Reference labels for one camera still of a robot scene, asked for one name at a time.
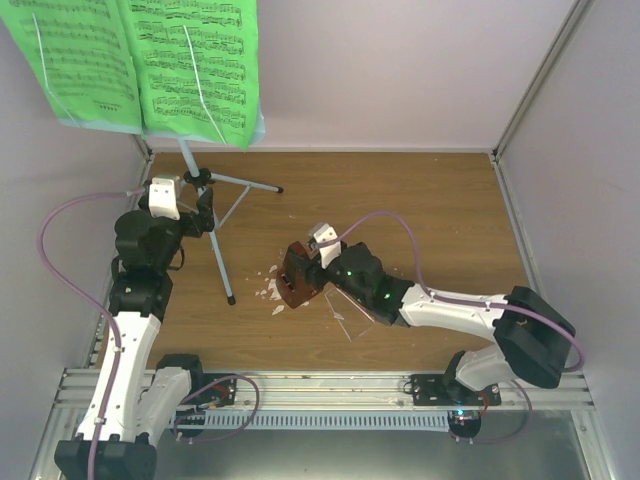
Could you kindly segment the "wooden metronome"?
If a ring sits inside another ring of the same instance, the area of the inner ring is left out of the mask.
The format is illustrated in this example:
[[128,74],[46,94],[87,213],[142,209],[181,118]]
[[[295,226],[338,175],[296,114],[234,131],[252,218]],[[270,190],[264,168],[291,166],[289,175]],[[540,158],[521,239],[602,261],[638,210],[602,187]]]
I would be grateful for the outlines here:
[[276,288],[281,299],[291,309],[296,309],[317,296],[324,288],[313,288],[305,279],[306,270],[313,256],[299,241],[290,244],[283,264],[276,273]]

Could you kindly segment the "clear metronome cover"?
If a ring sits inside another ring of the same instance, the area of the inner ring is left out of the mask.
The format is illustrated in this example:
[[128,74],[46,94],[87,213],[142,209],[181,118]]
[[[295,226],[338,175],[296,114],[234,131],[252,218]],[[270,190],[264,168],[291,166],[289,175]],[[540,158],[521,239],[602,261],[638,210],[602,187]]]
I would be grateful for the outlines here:
[[375,319],[357,301],[340,289],[332,288],[324,294],[332,318],[336,320],[350,342],[366,335],[375,325]]

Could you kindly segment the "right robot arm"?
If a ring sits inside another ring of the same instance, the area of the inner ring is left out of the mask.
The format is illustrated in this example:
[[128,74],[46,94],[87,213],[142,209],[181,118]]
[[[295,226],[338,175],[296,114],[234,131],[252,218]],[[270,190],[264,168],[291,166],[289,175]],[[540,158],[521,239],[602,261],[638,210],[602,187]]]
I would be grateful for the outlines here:
[[300,278],[313,291],[333,284],[379,323],[441,328],[488,341],[483,349],[455,353],[447,365],[440,387],[456,405],[511,380],[557,388],[575,336],[574,327],[528,287],[488,296],[429,290],[386,273],[364,243],[344,247],[330,260],[316,254]]

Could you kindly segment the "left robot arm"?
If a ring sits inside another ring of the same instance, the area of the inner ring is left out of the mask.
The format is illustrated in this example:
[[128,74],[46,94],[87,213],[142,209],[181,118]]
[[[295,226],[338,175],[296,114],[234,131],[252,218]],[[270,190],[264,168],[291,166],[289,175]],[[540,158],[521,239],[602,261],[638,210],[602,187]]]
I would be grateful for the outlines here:
[[150,195],[114,225],[107,347],[92,400],[71,440],[60,441],[54,461],[67,479],[151,479],[157,444],[181,402],[203,398],[199,358],[172,354],[149,388],[143,377],[162,326],[173,282],[169,276],[182,241],[214,228],[213,192],[205,189],[196,211],[157,212]]

